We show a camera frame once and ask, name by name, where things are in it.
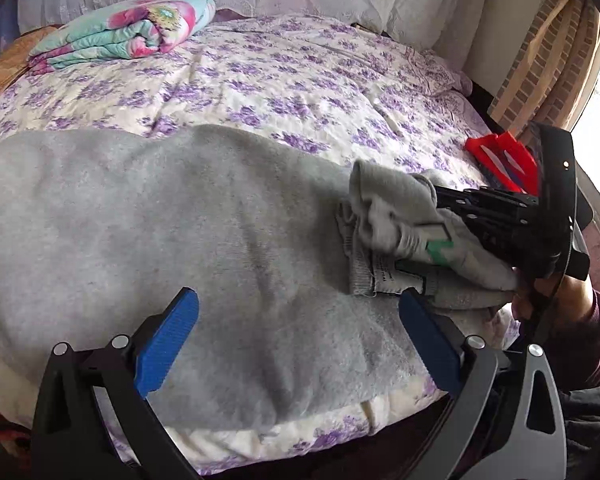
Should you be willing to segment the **person's right hand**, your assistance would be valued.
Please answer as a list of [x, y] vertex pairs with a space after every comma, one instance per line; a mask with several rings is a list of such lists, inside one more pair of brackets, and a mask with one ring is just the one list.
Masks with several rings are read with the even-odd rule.
[[515, 292], [512, 309], [517, 321], [532, 318], [531, 295], [550, 299], [550, 314], [556, 328], [567, 327], [586, 320], [593, 309], [594, 292], [590, 278], [584, 281], [565, 275], [554, 274], [550, 278], [537, 278], [530, 284], [525, 278]]

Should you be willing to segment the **maroon right sleeve forearm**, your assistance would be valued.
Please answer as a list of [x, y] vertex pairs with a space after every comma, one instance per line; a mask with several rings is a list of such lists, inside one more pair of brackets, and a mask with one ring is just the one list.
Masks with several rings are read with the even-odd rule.
[[544, 350], [559, 390], [600, 387], [600, 292], [593, 290], [591, 312], [554, 330]]

